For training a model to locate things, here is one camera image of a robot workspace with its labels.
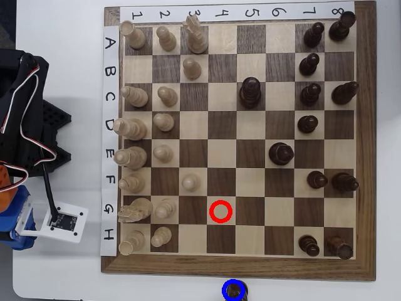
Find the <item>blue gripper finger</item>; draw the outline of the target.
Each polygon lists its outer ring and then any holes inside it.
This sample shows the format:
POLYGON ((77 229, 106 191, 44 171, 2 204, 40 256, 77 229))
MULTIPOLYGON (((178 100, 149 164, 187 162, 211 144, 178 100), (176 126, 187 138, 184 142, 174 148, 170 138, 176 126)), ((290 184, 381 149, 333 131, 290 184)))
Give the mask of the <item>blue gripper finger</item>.
POLYGON ((33 247, 36 239, 36 236, 19 236, 16 233, 13 233, 13 240, 9 241, 8 245, 13 250, 26 250, 33 247))

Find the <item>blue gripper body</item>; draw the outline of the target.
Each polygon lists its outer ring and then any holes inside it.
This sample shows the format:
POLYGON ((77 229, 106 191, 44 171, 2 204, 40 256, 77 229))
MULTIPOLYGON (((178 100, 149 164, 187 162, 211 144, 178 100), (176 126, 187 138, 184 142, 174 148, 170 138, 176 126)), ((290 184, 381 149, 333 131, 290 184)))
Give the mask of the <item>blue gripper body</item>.
POLYGON ((28 196, 29 192, 26 187, 19 186, 11 204, 1 213, 1 232, 10 232, 15 229, 28 196))

